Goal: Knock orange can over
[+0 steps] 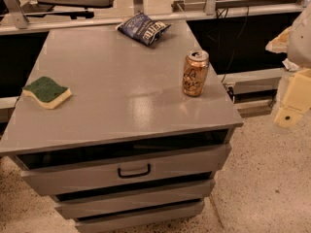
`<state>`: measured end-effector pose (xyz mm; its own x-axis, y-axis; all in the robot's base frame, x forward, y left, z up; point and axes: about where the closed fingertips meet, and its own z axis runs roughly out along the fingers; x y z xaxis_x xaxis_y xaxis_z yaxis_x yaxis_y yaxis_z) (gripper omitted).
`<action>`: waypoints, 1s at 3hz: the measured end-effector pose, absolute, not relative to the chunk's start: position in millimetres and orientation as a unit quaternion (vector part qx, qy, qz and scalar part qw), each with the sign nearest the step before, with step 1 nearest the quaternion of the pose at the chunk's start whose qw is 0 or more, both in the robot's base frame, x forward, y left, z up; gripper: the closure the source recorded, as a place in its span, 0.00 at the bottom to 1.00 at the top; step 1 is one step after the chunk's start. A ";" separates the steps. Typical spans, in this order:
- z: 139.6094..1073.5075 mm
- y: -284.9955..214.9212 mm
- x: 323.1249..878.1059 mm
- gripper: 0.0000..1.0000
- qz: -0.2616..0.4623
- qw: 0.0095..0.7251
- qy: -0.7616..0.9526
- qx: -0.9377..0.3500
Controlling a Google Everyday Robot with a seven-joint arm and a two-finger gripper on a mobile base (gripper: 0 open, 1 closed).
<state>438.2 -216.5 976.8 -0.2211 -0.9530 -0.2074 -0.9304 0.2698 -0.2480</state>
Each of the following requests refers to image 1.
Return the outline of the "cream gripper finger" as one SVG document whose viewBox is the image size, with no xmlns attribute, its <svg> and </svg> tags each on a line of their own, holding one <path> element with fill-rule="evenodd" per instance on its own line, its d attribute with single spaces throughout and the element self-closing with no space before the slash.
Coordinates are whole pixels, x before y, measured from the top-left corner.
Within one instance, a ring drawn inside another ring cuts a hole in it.
<svg viewBox="0 0 311 233">
<path fill-rule="evenodd" d="M 290 27 L 286 28 L 277 37 L 269 41 L 265 49 L 274 53 L 287 52 L 289 34 Z"/>
<path fill-rule="evenodd" d="M 295 126 L 311 109 L 311 69 L 298 71 L 290 77 L 274 123 L 282 128 Z"/>
</svg>

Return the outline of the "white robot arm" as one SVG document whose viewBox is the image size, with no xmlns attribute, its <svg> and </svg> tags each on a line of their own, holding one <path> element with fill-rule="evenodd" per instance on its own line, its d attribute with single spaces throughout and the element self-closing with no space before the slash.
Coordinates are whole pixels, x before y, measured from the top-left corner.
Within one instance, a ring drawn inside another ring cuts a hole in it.
<svg viewBox="0 0 311 233">
<path fill-rule="evenodd" d="M 265 47 L 266 50 L 287 54 L 287 62 L 300 71 L 289 80 L 274 123 L 283 128 L 293 127 L 311 109 L 311 4 Z"/>
</svg>

